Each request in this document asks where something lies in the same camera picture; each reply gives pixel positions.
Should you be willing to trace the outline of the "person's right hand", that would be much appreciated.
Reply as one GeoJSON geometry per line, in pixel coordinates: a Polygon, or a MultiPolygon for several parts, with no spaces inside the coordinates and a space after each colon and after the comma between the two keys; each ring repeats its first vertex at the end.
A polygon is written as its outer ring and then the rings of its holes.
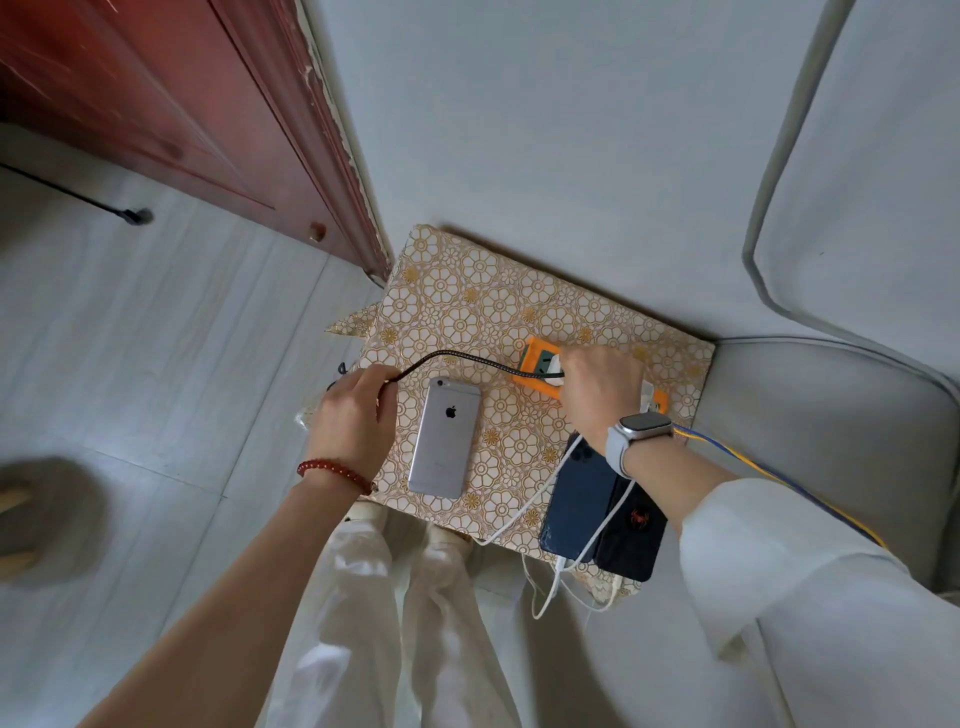
{"type": "Polygon", "coordinates": [[[566,421],[598,454],[605,455],[608,429],[640,413],[645,364],[608,346],[565,347],[562,369],[582,373],[582,410],[561,410],[566,421]]]}

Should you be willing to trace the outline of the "person's left hand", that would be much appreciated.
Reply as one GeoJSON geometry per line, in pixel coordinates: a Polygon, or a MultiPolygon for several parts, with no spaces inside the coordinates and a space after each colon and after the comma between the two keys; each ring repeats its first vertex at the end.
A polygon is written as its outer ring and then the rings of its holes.
{"type": "Polygon", "coordinates": [[[396,441],[378,428],[378,393],[400,370],[381,363],[341,376],[323,395],[309,426],[304,460],[328,460],[373,484],[396,441]]]}

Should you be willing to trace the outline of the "person's left forearm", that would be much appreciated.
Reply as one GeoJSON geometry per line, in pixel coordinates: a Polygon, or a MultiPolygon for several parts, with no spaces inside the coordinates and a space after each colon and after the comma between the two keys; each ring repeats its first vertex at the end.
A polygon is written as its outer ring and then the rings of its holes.
{"type": "Polygon", "coordinates": [[[253,728],[352,480],[312,469],[236,561],[78,728],[253,728]]]}

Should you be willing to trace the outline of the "person's right forearm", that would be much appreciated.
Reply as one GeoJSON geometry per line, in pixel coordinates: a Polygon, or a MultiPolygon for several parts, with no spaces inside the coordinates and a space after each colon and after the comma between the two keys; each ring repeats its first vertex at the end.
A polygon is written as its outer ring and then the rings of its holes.
{"type": "Polygon", "coordinates": [[[632,442],[622,463],[629,479],[648,494],[678,535],[686,518],[711,492],[739,479],[667,436],[632,442]]]}

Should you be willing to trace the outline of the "orange power strip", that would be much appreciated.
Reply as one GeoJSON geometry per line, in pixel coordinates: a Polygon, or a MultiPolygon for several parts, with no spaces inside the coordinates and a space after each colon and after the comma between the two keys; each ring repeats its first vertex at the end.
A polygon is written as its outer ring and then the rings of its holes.
{"type": "MultiPolygon", "coordinates": [[[[536,336],[529,337],[521,352],[520,362],[517,367],[519,373],[513,374],[511,378],[515,383],[526,389],[544,395],[552,400],[559,401],[560,387],[553,387],[544,382],[541,360],[545,353],[547,361],[549,361],[549,358],[554,354],[560,354],[560,348],[536,336]]],[[[666,391],[656,386],[654,387],[657,392],[657,401],[661,410],[660,413],[666,415],[668,414],[669,406],[666,391]]]]}

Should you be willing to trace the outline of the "silver smartphone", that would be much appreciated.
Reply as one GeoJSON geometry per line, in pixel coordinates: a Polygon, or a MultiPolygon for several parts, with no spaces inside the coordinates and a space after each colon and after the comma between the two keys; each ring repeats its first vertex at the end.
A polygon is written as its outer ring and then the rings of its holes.
{"type": "Polygon", "coordinates": [[[409,473],[416,494],[457,500],[464,491],[479,418],[478,386],[447,376],[429,380],[409,473]]]}

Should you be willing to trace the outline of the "smartwatch with pale blue band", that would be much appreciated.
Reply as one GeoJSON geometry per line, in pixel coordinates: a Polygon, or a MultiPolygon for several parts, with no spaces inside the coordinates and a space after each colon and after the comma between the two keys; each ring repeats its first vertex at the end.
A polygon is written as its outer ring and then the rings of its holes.
{"type": "Polygon", "coordinates": [[[624,480],[631,477],[624,465],[624,459],[630,446],[639,441],[673,436],[674,426],[670,418],[661,412],[648,410],[618,419],[607,429],[605,456],[606,463],[624,480]]]}

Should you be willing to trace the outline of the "dark blue smartphone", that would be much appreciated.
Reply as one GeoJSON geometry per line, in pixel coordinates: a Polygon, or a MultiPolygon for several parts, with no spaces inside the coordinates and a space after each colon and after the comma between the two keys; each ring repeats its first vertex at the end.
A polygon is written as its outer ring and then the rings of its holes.
{"type": "Polygon", "coordinates": [[[622,495],[627,481],[579,435],[568,438],[566,462],[558,472],[538,544],[544,552],[573,562],[622,495]]]}

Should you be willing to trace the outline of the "floral patterned tablecloth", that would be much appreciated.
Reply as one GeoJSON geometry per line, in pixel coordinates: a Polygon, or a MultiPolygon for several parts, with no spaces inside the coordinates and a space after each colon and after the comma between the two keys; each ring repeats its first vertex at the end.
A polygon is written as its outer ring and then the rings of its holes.
{"type": "MultiPolygon", "coordinates": [[[[515,367],[531,336],[560,346],[600,344],[645,364],[666,392],[668,415],[693,424],[714,344],[489,251],[436,227],[416,225],[382,301],[335,323],[330,333],[366,339],[360,367],[406,369],[438,350],[515,367]]],[[[445,355],[398,385],[396,442],[373,497],[397,511],[485,539],[537,495],[559,464],[573,428],[558,401],[495,368],[445,355]],[[482,392],[464,493],[414,494],[408,479],[429,380],[449,375],[482,392]]]]}

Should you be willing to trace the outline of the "black smartphone with red mark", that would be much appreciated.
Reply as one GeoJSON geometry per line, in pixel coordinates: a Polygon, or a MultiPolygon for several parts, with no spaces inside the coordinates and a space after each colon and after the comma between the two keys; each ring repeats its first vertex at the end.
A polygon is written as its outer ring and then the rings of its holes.
{"type": "Polygon", "coordinates": [[[613,517],[598,537],[593,564],[643,583],[653,575],[667,518],[646,491],[629,483],[621,476],[615,480],[607,509],[613,517]]]}

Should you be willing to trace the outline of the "white trousers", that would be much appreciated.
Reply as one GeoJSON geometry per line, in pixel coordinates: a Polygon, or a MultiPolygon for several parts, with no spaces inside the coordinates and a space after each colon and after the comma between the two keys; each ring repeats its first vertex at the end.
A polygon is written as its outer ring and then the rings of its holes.
{"type": "Polygon", "coordinates": [[[429,525],[399,611],[387,509],[353,505],[324,547],[266,703],[266,728],[393,728],[406,668],[421,728],[521,728],[467,570],[429,525]]]}

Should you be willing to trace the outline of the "grey sofa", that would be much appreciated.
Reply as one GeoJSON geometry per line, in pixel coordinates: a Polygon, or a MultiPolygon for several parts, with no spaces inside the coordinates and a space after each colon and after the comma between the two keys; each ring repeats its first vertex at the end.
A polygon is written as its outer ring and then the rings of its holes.
{"type": "Polygon", "coordinates": [[[787,0],[773,102],[702,121],[742,283],[697,424],[960,603],[960,0],[787,0]]]}

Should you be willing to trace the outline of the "white sleeve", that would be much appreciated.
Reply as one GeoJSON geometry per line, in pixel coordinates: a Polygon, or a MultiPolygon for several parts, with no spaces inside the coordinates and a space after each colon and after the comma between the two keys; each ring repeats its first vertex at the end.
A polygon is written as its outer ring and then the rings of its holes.
{"type": "Polygon", "coordinates": [[[790,728],[960,728],[960,608],[886,549],[761,479],[687,516],[679,562],[713,653],[790,728]]]}

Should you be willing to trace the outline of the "red wooden door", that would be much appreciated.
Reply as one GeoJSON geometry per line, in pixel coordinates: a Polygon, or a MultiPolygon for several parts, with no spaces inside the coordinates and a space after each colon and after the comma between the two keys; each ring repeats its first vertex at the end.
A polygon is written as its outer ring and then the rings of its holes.
{"type": "Polygon", "coordinates": [[[0,0],[0,120],[351,262],[378,237],[299,0],[0,0]]]}

